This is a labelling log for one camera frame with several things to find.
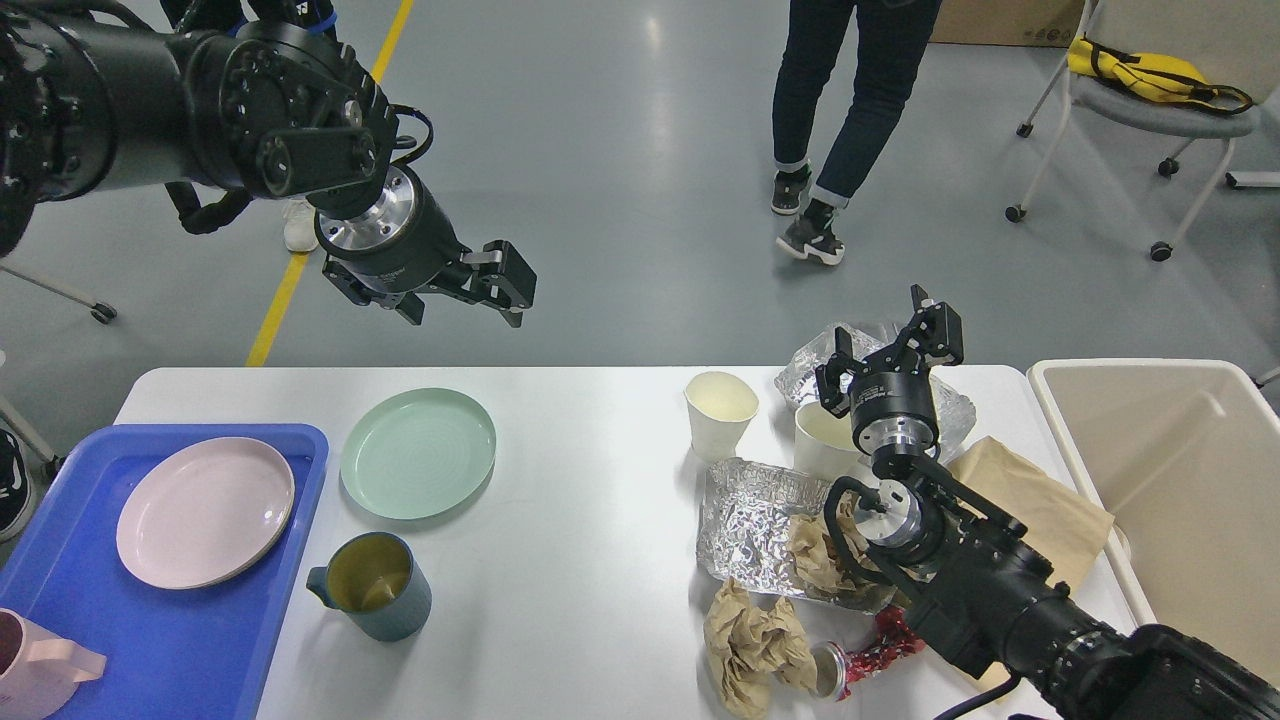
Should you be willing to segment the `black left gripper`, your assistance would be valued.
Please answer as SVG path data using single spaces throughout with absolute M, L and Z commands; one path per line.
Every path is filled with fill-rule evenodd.
M 323 274 L 353 305 L 378 305 L 421 325 L 425 302 L 417 292 L 460 263 L 462 299 L 498 311 L 518 329 L 532 307 L 538 275 L 508 240 L 481 250 L 465 246 L 436 200 L 407 165 L 388 168 L 372 205 L 351 219 L 323 211 L 315 233 L 328 254 Z

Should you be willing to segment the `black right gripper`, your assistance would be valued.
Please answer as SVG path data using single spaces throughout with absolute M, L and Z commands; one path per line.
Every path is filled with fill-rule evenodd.
M 832 416 L 852 414 L 852 442 L 870 456 L 882 447 L 910 445 L 934 451 L 940 427 L 927 374 L 965 360 L 963 319 L 920 284 L 910 287 L 913 315 L 873 363 L 855 356 L 852 333 L 835 328 L 835 351 L 815 369 L 822 407 Z

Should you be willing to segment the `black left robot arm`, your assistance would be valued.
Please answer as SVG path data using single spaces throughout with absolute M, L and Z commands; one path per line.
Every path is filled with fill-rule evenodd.
M 164 186 L 206 234 L 256 199 L 306 199 L 328 279 L 352 302 L 412 324 L 422 296 L 497 310 L 512 327 L 536 274 L 516 247 L 472 250 L 412 169 L 428 150 L 332 37 L 334 13 L 283 3 L 215 26 L 204 4 L 152 29 L 116 1 L 3 4 L 3 251 L 41 202 Z

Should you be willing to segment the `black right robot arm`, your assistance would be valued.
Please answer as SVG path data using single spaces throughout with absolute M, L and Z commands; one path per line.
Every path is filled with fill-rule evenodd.
M 913 286 L 895 341 L 856 357 L 835 331 L 815 369 L 822 407 L 851 421 L 876 482 L 833 480 L 823 518 L 844 573 L 905 593 L 908 626 L 970 676 L 1009 678 L 947 711 L 960 717 L 1029 682 L 1065 719 L 1275 719 L 1277 691 L 1194 637 L 1161 624 L 1130 635 L 1092 618 L 1027 528 L 937 459 L 931 369 L 964 357 L 954 309 Z

